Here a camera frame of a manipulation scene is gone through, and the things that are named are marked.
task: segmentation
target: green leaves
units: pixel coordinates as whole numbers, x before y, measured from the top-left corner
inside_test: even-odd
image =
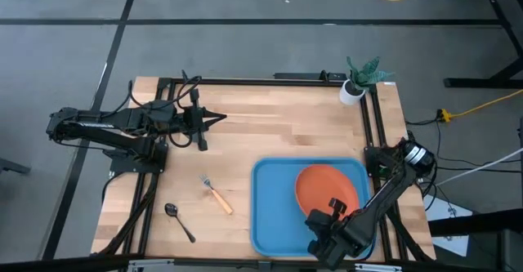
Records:
[[[355,86],[358,89],[365,89],[371,85],[374,85],[378,82],[383,82],[394,73],[388,73],[384,71],[377,71],[379,65],[379,56],[375,57],[367,64],[363,66],[363,69],[359,71],[351,62],[351,58],[348,56],[346,62],[351,67],[352,75],[351,80],[354,82]]]
[[[363,66],[361,73],[367,74],[367,75],[372,74],[372,73],[374,73],[374,71],[376,71],[376,69],[378,68],[378,65],[379,65],[379,56],[376,56],[369,63],[367,63]]]
[[[378,82],[385,81],[385,79],[389,78],[390,76],[394,75],[394,73],[388,73],[384,71],[374,71],[372,72],[365,83],[360,83],[360,85],[372,85],[376,84]]]
[[[359,74],[360,72],[358,71],[358,68],[356,68],[356,67],[352,64],[352,62],[351,62],[351,58],[350,58],[349,56],[346,58],[346,62],[349,64],[349,67],[351,67],[351,70],[352,70],[352,77],[356,77],[356,76],[358,76],[358,74]]]

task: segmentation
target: fork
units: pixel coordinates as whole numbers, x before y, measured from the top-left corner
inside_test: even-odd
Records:
[[[205,186],[207,186],[211,190],[212,194],[214,194],[214,197],[221,204],[223,209],[226,210],[227,214],[229,214],[229,215],[232,214],[232,208],[225,201],[225,199],[223,199],[223,197],[216,190],[214,190],[214,188],[211,186],[211,181],[209,180],[207,175],[202,174],[199,176],[199,179],[201,179],[203,181],[203,183],[205,184]]]

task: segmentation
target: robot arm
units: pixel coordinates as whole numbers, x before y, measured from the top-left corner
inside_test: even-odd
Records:
[[[183,113],[177,112],[172,100],[153,100],[138,108],[114,112],[63,108],[51,114],[46,133],[58,144],[63,140],[85,139],[114,147],[103,151],[113,159],[113,172],[161,172],[167,147],[156,142],[159,136],[180,132],[191,142],[192,136],[198,135],[199,149],[206,150],[203,132],[226,118],[224,114],[199,107],[198,98],[198,90],[192,90],[192,106],[183,107]]]
[[[391,179],[362,209],[353,211],[342,221],[338,218],[345,212],[346,205],[336,198],[329,203],[333,208],[332,215],[312,210],[306,220],[318,238],[311,241],[308,252],[331,270],[339,266],[345,255],[357,257],[372,244],[378,220],[408,187],[430,173],[435,163],[432,153],[407,140],[402,140],[394,148],[366,148],[365,157],[370,172],[387,169]]]

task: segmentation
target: wooden table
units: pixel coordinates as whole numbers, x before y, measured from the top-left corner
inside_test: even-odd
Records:
[[[158,80],[138,77],[133,95],[142,103],[153,100]],[[207,151],[198,151],[196,144],[185,149],[169,144],[145,255],[266,259],[254,251],[250,242],[250,180],[254,163],[264,157],[288,156],[348,156],[362,160],[366,139],[360,104],[343,105],[337,87],[199,85],[198,89],[201,106],[228,117],[205,133]],[[405,134],[396,85],[380,83],[378,96],[387,143],[395,145]],[[368,97],[373,138],[378,140],[370,101]],[[189,103],[188,97],[183,103]],[[203,186],[200,174],[209,176],[214,188],[234,209],[232,215],[226,215]],[[128,218],[136,177],[136,173],[128,173],[109,185],[93,252],[105,247]],[[405,227],[423,251],[435,258],[419,189],[410,187],[398,202]],[[165,203],[178,206],[179,217],[196,237],[196,243],[190,243],[176,220],[165,215]],[[138,222],[132,252],[137,250],[140,231]],[[390,224],[389,233],[393,256],[398,257]],[[384,260],[380,238],[378,235],[370,261]],[[312,256],[299,259],[314,260]]]

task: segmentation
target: metal spoon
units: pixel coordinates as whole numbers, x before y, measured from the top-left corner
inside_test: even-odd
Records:
[[[168,215],[168,216],[173,216],[175,217],[178,222],[180,223],[181,225],[181,228],[183,228],[183,230],[186,232],[187,234],[187,237],[189,238],[189,240],[192,242],[192,243],[195,243],[196,242],[196,238],[189,232],[189,230],[181,223],[180,219],[178,219],[178,208],[177,206],[173,205],[172,203],[166,203],[165,204],[165,213]]]

